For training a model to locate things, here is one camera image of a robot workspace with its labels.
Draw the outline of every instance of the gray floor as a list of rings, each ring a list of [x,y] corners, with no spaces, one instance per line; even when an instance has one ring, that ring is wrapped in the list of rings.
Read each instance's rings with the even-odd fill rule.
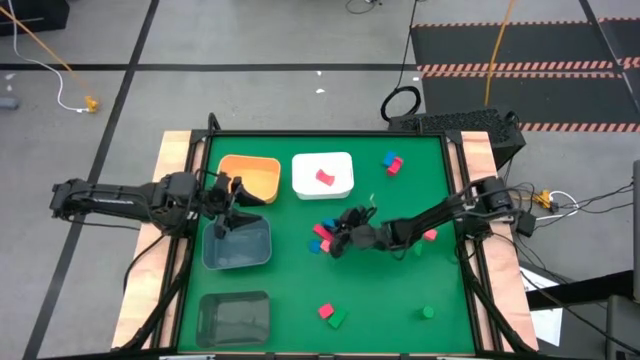
[[[640,16],[640,3],[593,0],[598,16]],[[416,22],[500,21],[507,0],[429,0]],[[127,63],[149,0],[74,0],[68,28],[42,33],[69,62]],[[160,0],[141,62],[193,64],[398,63],[411,1],[348,15],[343,0]],[[520,0],[513,20],[582,20],[577,0]],[[24,55],[48,61],[27,37]],[[19,62],[0,39],[0,63]],[[51,185],[86,178],[123,74],[83,73],[104,102],[96,115],[61,109],[48,72],[0,73],[0,95],[21,98],[0,112],[0,356],[22,357],[69,226],[50,218]],[[214,111],[228,129],[383,129],[382,99],[396,72],[144,72],[134,77],[100,181],[138,184],[152,175],[163,131],[201,128]],[[407,73],[403,83],[413,83]],[[85,95],[67,76],[64,101]],[[392,107],[399,113],[408,99]],[[510,183],[531,181],[586,198],[630,181],[637,134],[526,133]],[[628,201],[620,196],[594,206]],[[527,241],[574,279],[630,267],[630,209],[579,214]],[[84,228],[40,356],[106,351],[136,234]]]

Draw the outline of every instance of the yellow cable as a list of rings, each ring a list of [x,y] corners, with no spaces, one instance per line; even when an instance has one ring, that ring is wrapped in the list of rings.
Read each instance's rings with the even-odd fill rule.
[[[484,90],[484,106],[489,105],[489,94],[491,93],[491,77],[493,76],[493,64],[496,61],[496,56],[498,56],[498,49],[500,49],[500,43],[502,42],[502,35],[504,34],[504,29],[507,27],[507,23],[509,22],[509,17],[511,16],[511,11],[513,10],[513,5],[516,3],[516,0],[509,1],[509,8],[507,9],[507,14],[504,16],[504,20],[502,21],[502,26],[500,27],[500,33],[498,34],[498,40],[496,40],[496,46],[493,48],[493,55],[491,55],[491,62],[489,63],[489,74],[487,75],[487,86]]]
[[[27,34],[29,34],[29,36],[31,36],[33,38],[33,40],[35,40],[38,45],[40,45],[43,49],[45,49],[49,55],[53,56],[53,58],[59,62],[60,64],[62,64],[62,66],[64,66],[65,69],[67,69],[67,71],[69,71],[69,73],[71,74],[71,76],[78,82],[78,84],[83,87],[85,89],[85,91],[87,91],[87,93],[89,94],[90,97],[95,99],[95,96],[93,95],[93,91],[91,91],[91,89],[89,88],[89,85],[87,85],[86,82],[84,82],[84,80],[82,80],[82,78],[80,78],[80,76],[78,76],[72,69],[71,67],[69,67],[69,65],[67,65],[66,62],[64,62],[64,60],[62,60],[58,55],[56,55],[56,53],[53,52],[53,50],[49,49],[49,47],[47,47],[47,45],[45,45],[45,43],[43,43],[34,33],[31,32],[31,30],[29,30],[29,28],[27,28],[26,26],[24,26],[23,23],[20,22],[20,20],[16,19],[15,17],[13,17],[13,15],[11,15],[11,13],[9,13],[7,10],[3,9],[0,6],[0,12],[2,12],[2,14],[4,14],[6,17],[8,17],[9,19],[11,19],[11,21],[13,21],[14,23],[16,23],[18,26],[20,26],[20,28],[22,28],[22,30],[24,30]]]

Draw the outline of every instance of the white paper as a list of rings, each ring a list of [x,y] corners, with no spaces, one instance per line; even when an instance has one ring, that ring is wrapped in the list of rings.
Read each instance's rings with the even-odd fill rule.
[[[541,289],[558,285],[558,283],[544,278],[527,269],[520,268],[520,271]],[[522,283],[524,284],[525,291],[536,290],[536,288],[531,285],[531,283],[529,283],[529,281],[525,279],[524,276],[522,277]],[[560,333],[562,331],[562,308],[532,311],[531,319],[533,320],[533,328],[536,331],[536,337],[538,339],[544,340],[549,344],[553,344],[555,346],[560,346]]]

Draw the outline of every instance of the white cable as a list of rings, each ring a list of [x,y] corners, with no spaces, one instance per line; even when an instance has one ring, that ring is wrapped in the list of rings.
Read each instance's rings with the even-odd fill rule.
[[[11,12],[11,16],[13,16],[15,19],[17,19],[16,14],[13,12],[13,4],[12,4],[11,0],[7,0],[7,2],[9,3],[9,11]],[[20,53],[18,52],[18,24],[15,21],[13,21],[13,51],[22,60],[28,61],[30,63],[38,64],[38,65],[44,67],[45,69],[53,71],[56,75],[58,75],[58,80],[60,80],[60,89],[58,89],[58,104],[60,104],[60,106],[62,106],[66,110],[75,111],[77,113],[89,112],[89,109],[87,109],[87,108],[84,108],[84,109],[72,108],[72,107],[68,107],[68,106],[66,106],[65,104],[62,103],[61,98],[62,98],[62,89],[64,89],[64,81],[62,80],[62,75],[60,75],[59,71],[57,71],[56,69],[52,68],[51,66],[49,66],[47,64],[41,63],[38,60],[28,59],[28,58],[20,55]]]
[[[569,213],[569,214],[560,214],[560,215],[549,215],[549,216],[543,216],[543,217],[539,217],[536,219],[536,221],[539,220],[550,220],[550,219],[557,219],[557,218],[561,218],[561,217],[569,217],[569,216],[573,216],[575,215],[578,210],[580,209],[580,205],[578,205],[578,202],[576,201],[576,199],[573,198],[573,196],[567,194],[564,191],[560,191],[560,190],[555,190],[549,193],[549,200],[553,201],[553,194],[560,194],[560,195],[564,195],[566,196],[569,200],[571,200],[573,202],[573,208],[575,209],[573,212]]]

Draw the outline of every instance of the green block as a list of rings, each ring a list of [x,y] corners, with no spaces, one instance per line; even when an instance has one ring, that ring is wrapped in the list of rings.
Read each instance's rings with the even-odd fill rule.
[[[347,312],[341,309],[335,309],[333,315],[329,318],[329,325],[331,325],[334,329],[340,327],[344,318],[347,317]]]
[[[435,314],[436,312],[431,306],[425,306],[424,308],[422,308],[422,316],[424,316],[426,319],[433,319],[433,316]]]
[[[415,243],[415,245],[413,245],[413,251],[418,256],[422,255],[422,241],[418,241],[417,243]]]

